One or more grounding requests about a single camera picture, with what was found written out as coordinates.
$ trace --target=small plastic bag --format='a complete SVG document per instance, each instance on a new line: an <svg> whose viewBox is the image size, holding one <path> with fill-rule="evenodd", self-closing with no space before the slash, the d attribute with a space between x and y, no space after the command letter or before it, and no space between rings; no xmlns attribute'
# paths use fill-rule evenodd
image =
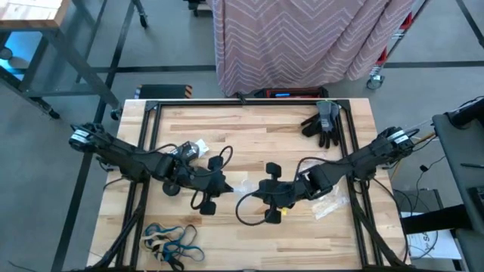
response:
<svg viewBox="0 0 484 272"><path fill-rule="evenodd" d="M234 188L234 193L236 193L239 197L242 197L247 195L248 193L257 191L257 189L259 189L259 186L245 179L241 181L240 186L236 186L233 188Z"/></svg>
<svg viewBox="0 0 484 272"><path fill-rule="evenodd" d="M306 160L302 162L300 171L304 171L311 168L314 165L321 164L321 162L316 160ZM344 190L345 187L340 187L339 185L334 185L331 192L328 194L309 201L311 205L312 214L315 216L316 220L329 215L331 212L337 210L339 207L346 205L349 202L348 193Z"/></svg>

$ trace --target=gray floor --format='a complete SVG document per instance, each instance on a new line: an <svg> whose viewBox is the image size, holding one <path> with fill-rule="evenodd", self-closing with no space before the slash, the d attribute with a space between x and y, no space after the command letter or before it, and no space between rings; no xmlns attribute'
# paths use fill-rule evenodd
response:
<svg viewBox="0 0 484 272"><path fill-rule="evenodd" d="M100 1L89 0L93 14ZM181 0L143 0L150 15L150 29L144 31L138 16L133 17L126 39L121 66L161 66L214 64L213 30L210 17L195 18ZM466 0L471 13L484 30L484 4ZM102 24L88 61L92 66L109 66L116 47L129 1L109 0ZM88 28L76 20L70 9L70 24L79 24L75 35L79 50L85 50ZM17 54L26 60L35 49L39 36L13 35L12 42L25 42ZM76 78L72 67L55 57L45 56L43 68L34 84L36 90L68 88ZM391 61L484 60L484 49L455 0L433 1L416 22ZM368 97L379 130L398 125L410 128L436 113L458 107L482 94L484 67L447 69L385 70L384 86L378 91L365 88L366 79L339 82L328 86L332 97ZM179 83L194 86L195 97L223 97L214 72L199 73L126 73L117 74L113 92L120 99L132 98L135 87L147 83ZM50 270L51 263L79 170L81 154L67 144L70 123L92 121L98 103L96 97L59 97L48 102L62 119L51 120L5 88L0 91L0 270L19 271L8 264L37 271ZM104 118L104 124L116 132L117 123ZM430 125L423 132L432 131ZM394 188L413 190L421 164L429 165L442 156L439 142L404 160L392 181ZM95 221L101 202L105 174L93 165L89 172L82 205L64 269L81 268L88 256ZM421 187L439 190L445 206L461 202L445 160L421 181ZM449 269L441 261L421 261L419 267Z"/></svg>

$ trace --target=black glove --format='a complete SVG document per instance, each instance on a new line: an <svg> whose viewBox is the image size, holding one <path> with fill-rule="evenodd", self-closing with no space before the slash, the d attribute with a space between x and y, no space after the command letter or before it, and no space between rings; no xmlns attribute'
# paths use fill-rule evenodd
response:
<svg viewBox="0 0 484 272"><path fill-rule="evenodd" d="M335 146L338 145L340 136L336 129L336 118L340 114L340 106L333 102L321 101L316 104L319 114L302 122L301 125L308 125L302 129L306 137L319 136L319 147L330 148L331 139Z"/></svg>

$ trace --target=striped curtain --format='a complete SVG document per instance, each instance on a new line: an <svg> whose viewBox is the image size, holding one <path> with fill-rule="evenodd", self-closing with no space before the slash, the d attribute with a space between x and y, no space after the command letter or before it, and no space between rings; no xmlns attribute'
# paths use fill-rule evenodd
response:
<svg viewBox="0 0 484 272"><path fill-rule="evenodd" d="M414 0L209 0L227 96L368 76Z"/></svg>

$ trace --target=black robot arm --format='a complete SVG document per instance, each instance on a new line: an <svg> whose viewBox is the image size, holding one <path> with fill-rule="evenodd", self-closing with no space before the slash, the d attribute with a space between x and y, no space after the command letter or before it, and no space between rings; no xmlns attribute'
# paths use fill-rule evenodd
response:
<svg viewBox="0 0 484 272"><path fill-rule="evenodd" d="M299 200L317 199L331 192L333 186L347 174L353 175L356 180L370 180L378 165L397 162L409 156L413 147L414 144L401 128L392 127L380 133L366 147L338 161L305 158L318 159L325 163L296 173L294 181L278 181L281 167L270 162L266 171L271 174L271 178L260 181L259 189L252 196L262 199L270 206L265 212L265 222L278 224L281 223L281 213L277 208L291 209Z"/></svg>
<svg viewBox="0 0 484 272"><path fill-rule="evenodd" d="M170 153L157 150L145 151L128 144L107 133L102 125L87 123L73 125L74 134L69 139L70 146L83 153L96 153L99 161L119 167L124 178L143 182L153 177L164 181L163 191L174 196L180 187L203 192L204 198L197 208L203 215L214 215L216 205L211 198L221 193L232 192L222 174L223 157L214 156L209 160L209 169L193 167L189 163L198 157L198 147L190 142L176 147Z"/></svg>

